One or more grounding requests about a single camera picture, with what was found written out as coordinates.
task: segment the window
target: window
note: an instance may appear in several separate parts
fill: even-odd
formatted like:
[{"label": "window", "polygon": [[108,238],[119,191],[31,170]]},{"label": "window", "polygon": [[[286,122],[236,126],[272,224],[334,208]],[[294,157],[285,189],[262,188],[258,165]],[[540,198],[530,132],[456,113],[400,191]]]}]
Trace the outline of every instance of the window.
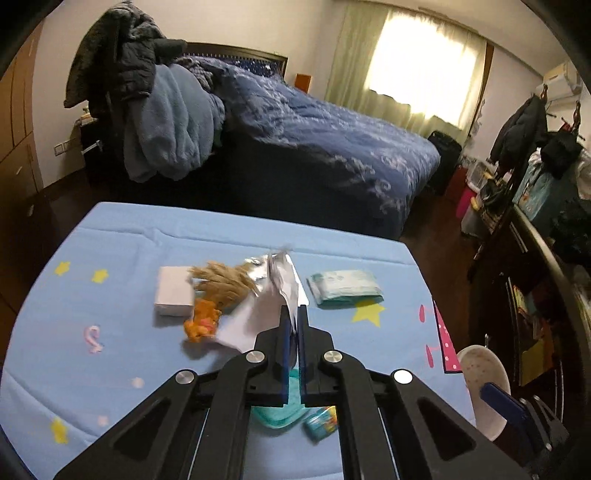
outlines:
[{"label": "window", "polygon": [[463,129],[472,120],[465,112],[473,83],[482,82],[482,74],[475,75],[482,42],[460,27],[395,11],[382,30],[366,87],[410,105],[412,113]]}]

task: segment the yellow star pattern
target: yellow star pattern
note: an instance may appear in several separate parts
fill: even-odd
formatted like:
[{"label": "yellow star pattern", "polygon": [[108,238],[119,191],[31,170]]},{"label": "yellow star pattern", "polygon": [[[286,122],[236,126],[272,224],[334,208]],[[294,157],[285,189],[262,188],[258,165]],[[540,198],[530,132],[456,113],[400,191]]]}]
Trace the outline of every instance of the yellow star pattern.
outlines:
[{"label": "yellow star pattern", "polygon": [[57,268],[53,271],[57,276],[61,277],[70,269],[70,262],[60,262]]},{"label": "yellow star pattern", "polygon": [[56,443],[62,445],[68,443],[68,429],[58,417],[51,422],[51,431],[53,432],[53,439]]},{"label": "yellow star pattern", "polygon": [[92,277],[92,281],[94,283],[103,283],[107,278],[109,278],[109,273],[105,270],[95,270],[95,276]]},{"label": "yellow star pattern", "polygon": [[352,323],[369,320],[379,328],[379,313],[385,310],[385,307],[382,307],[379,303],[375,303],[375,300],[359,301],[355,304],[355,307],[355,315],[353,316]]}]

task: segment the headboard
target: headboard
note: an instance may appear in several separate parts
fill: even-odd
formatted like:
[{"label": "headboard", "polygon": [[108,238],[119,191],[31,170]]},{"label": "headboard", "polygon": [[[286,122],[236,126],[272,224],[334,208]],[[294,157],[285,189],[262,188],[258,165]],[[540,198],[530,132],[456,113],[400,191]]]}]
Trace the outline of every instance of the headboard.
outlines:
[{"label": "headboard", "polygon": [[279,73],[285,77],[285,69],[287,68],[287,57],[250,48],[188,42],[186,51],[191,55],[220,59],[256,74],[263,74],[262,69],[265,69],[269,70],[271,74]]}]

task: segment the blue bedding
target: blue bedding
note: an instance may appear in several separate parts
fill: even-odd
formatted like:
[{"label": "blue bedding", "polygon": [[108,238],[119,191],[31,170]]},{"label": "blue bedding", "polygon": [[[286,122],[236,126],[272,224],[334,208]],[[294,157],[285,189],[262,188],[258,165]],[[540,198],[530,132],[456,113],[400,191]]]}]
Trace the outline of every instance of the blue bedding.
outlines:
[{"label": "blue bedding", "polygon": [[370,215],[388,218],[391,238],[400,236],[413,198],[439,164],[431,142],[275,78],[218,59],[199,62],[213,73],[214,93],[233,128],[261,144],[301,153],[301,168],[310,179],[320,177],[331,189],[363,201]]}]

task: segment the down jacket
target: down jacket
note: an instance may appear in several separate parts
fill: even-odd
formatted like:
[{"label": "down jacket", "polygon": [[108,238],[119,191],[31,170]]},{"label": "down jacket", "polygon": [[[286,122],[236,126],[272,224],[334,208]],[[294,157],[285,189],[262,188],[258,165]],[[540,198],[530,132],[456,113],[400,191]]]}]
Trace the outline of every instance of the down jacket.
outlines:
[{"label": "down jacket", "polygon": [[109,8],[86,33],[70,68],[64,107],[89,101],[90,113],[108,112],[106,94],[127,101],[149,96],[155,65],[174,59],[184,40],[167,40],[151,16],[129,1]]},{"label": "down jacket", "polygon": [[491,150],[491,160],[499,163],[503,175],[527,161],[537,147],[545,144],[548,123],[544,102],[535,95],[529,98],[501,128]]}]

